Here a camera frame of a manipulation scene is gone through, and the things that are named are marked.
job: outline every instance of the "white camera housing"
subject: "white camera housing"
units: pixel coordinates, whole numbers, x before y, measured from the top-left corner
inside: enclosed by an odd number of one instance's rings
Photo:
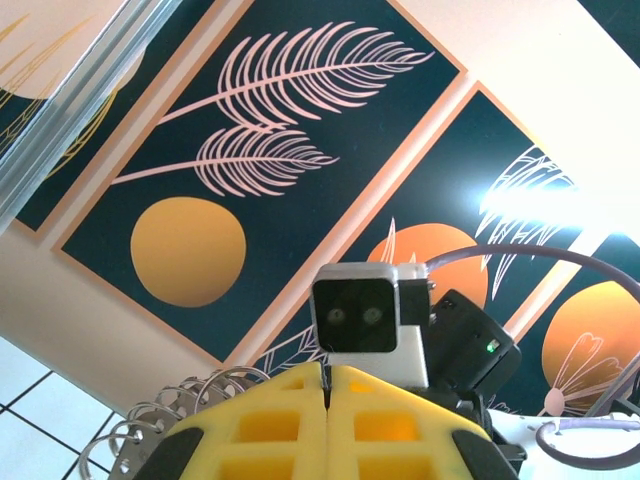
[[[428,376],[422,345],[420,327],[400,325],[400,295],[398,282],[401,280],[421,280],[427,282],[427,270],[423,263],[406,263],[398,266],[387,263],[336,263],[323,266],[316,275],[311,289],[311,309],[314,334],[318,345],[320,341],[318,322],[327,322],[319,318],[319,304],[327,299],[318,299],[318,282],[380,280],[390,284],[386,290],[393,302],[393,332],[396,346],[391,351],[350,351],[346,353],[327,351],[330,365],[349,365],[374,375],[389,383],[402,387],[427,387]]]

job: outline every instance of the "gray cable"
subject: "gray cable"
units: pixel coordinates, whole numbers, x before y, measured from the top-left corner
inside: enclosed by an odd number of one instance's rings
[[[609,418],[567,418],[548,422],[536,432],[536,443],[554,460],[574,468],[585,470],[618,470],[640,463],[640,443],[626,452],[610,457],[584,458],[569,455],[553,448],[545,436],[561,430],[575,428],[607,428],[613,430],[640,430],[640,422],[611,420]]]
[[[629,294],[640,304],[640,285],[629,275],[624,273],[622,270],[614,267],[613,265],[609,265],[601,260],[596,258],[588,257],[586,255],[582,255],[580,253],[571,252],[569,250],[563,250],[561,248],[552,248],[552,247],[542,247],[538,245],[520,245],[520,244],[494,244],[494,245],[476,245],[473,247],[461,248],[459,250],[454,250],[452,252],[444,253],[442,255],[438,255],[437,257],[432,258],[428,262],[426,262],[427,272],[431,273],[432,271],[443,267],[452,262],[456,262],[458,260],[463,260],[465,258],[477,257],[480,255],[536,255],[540,257],[550,257],[555,258],[557,260],[564,260],[567,262],[575,263],[581,265],[583,267],[592,268],[597,272],[605,275],[611,280],[615,281],[618,285],[624,288]],[[611,403],[613,399],[615,399],[615,395],[620,396],[624,391],[624,383],[625,378],[629,377],[632,372],[635,372],[640,367],[640,352],[629,362],[626,368],[620,373],[620,375],[616,378],[614,382],[609,386],[606,392],[604,392],[598,401],[596,402],[599,405],[599,410],[603,409]],[[598,411],[594,411],[595,409],[591,409],[589,414],[597,414]],[[588,422],[599,422],[597,424],[589,424]],[[583,418],[583,419],[567,419],[560,420],[561,426],[565,425],[561,428],[589,428],[587,425],[598,425],[597,427],[591,428],[612,428],[612,423],[600,423],[600,420],[594,420],[592,418]],[[614,427],[614,428],[625,428],[630,429],[629,424],[634,425],[634,429],[640,429],[640,424],[638,422],[623,422],[625,424],[624,427]],[[616,455],[613,457],[607,458],[580,458],[574,457],[572,455],[567,455],[557,450],[552,449],[549,445],[544,442],[542,438],[546,430],[542,430],[543,428],[549,429],[545,424],[540,428],[538,433],[536,433],[536,440],[538,440],[538,444],[543,451],[545,451],[548,455],[558,460],[559,462],[565,463],[567,465],[576,467],[576,468],[586,468],[590,470],[611,470],[617,468],[623,468],[625,466],[634,465],[636,463],[640,463],[640,445],[632,448],[628,452],[625,452],[620,455]],[[551,423],[551,427],[555,429],[555,424]]]

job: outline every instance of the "green led light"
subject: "green led light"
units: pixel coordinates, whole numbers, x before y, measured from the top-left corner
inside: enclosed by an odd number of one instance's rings
[[[498,349],[499,346],[500,346],[500,342],[497,341],[496,339],[493,339],[487,344],[487,352],[493,353]]]

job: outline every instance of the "yellow foam block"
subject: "yellow foam block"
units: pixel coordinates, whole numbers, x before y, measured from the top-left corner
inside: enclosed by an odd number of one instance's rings
[[[332,368],[327,480],[472,480],[451,437],[475,423],[355,368]]]
[[[180,480],[324,480],[327,410],[321,366],[292,368],[170,432],[204,436]]]

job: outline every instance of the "transparent plastic sheet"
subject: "transparent plastic sheet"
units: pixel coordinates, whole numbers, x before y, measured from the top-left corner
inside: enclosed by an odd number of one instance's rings
[[[182,0],[127,0],[0,158],[0,235]]]

